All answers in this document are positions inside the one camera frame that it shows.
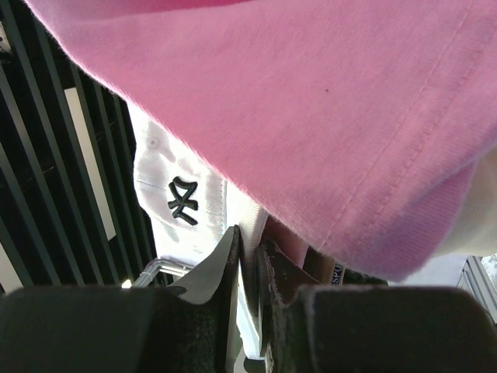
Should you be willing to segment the pink t-shirt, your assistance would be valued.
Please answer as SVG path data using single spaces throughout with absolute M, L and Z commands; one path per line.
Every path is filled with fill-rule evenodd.
M 298 239 L 401 281 L 496 251 L 494 1 L 30 1 Z

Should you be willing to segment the dark green cap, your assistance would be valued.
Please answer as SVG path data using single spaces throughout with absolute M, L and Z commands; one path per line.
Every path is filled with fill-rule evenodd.
M 345 269 L 343 276 L 343 284 L 352 284 L 352 285 L 384 285 L 388 286 L 387 281 L 382 280 L 377 277 L 369 276 L 366 274 L 362 274 L 360 272 L 356 272 L 349 268 Z

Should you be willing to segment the white cap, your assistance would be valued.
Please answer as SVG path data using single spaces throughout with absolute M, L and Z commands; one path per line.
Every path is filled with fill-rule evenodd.
M 127 109 L 136 141 L 134 189 L 151 220 L 156 256 L 183 277 L 202 263 L 231 226 L 240 228 L 237 327 L 246 357 L 262 359 L 255 305 L 255 251 L 268 213 L 220 176 L 138 106 Z

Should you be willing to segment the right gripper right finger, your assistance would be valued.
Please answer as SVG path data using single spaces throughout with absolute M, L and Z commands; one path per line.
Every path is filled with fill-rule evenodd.
M 496 328 L 466 291 L 320 284 L 270 239 L 256 257 L 268 372 L 496 370 Z

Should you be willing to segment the pink baseball cap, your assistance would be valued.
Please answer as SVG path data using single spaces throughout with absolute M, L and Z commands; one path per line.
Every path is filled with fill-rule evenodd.
M 293 264 L 300 268 L 303 267 L 309 248 L 303 239 L 271 216 L 266 221 L 264 233 L 278 245 Z

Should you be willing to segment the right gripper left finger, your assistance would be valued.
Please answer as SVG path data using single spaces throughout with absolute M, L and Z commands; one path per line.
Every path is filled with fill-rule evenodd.
M 230 372 L 241 234 L 164 288 L 31 287 L 1 300 L 3 372 Z

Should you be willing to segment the khaki hat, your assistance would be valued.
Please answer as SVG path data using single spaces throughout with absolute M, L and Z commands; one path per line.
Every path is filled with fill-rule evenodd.
M 342 285 L 344 267 L 333 258 L 309 248 L 304 260 L 304 271 L 321 284 Z

